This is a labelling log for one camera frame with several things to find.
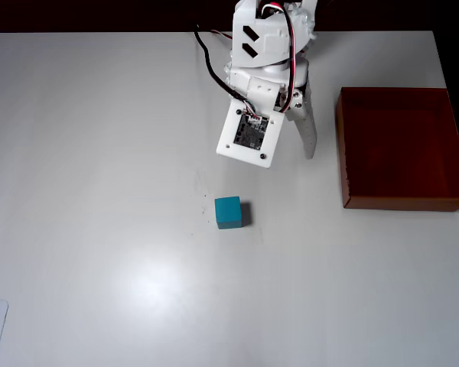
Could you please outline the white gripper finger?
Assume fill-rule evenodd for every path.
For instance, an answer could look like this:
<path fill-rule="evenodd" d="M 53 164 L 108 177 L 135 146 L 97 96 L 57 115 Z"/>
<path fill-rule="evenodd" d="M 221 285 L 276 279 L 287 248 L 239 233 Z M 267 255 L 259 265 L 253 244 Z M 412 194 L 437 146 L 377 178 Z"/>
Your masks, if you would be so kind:
<path fill-rule="evenodd" d="M 311 89 L 309 86 L 302 86 L 294 91 L 291 106 L 287 111 L 287 119 L 296 125 L 303 142 L 305 157 L 312 159 L 317 144 L 317 129 L 314 121 Z"/>

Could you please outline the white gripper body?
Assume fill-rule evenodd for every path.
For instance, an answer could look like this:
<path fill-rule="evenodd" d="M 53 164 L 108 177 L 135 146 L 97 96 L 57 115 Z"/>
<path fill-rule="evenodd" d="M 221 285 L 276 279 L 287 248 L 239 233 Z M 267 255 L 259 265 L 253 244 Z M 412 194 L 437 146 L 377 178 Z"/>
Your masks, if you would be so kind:
<path fill-rule="evenodd" d="M 232 107 L 244 112 L 252 110 L 258 115 L 270 111 L 280 112 L 287 119 L 310 118 L 309 62 L 296 60 L 295 68 L 289 61 L 266 67 L 235 67 L 228 63 L 225 68 L 226 85 L 244 97 L 235 97 Z"/>

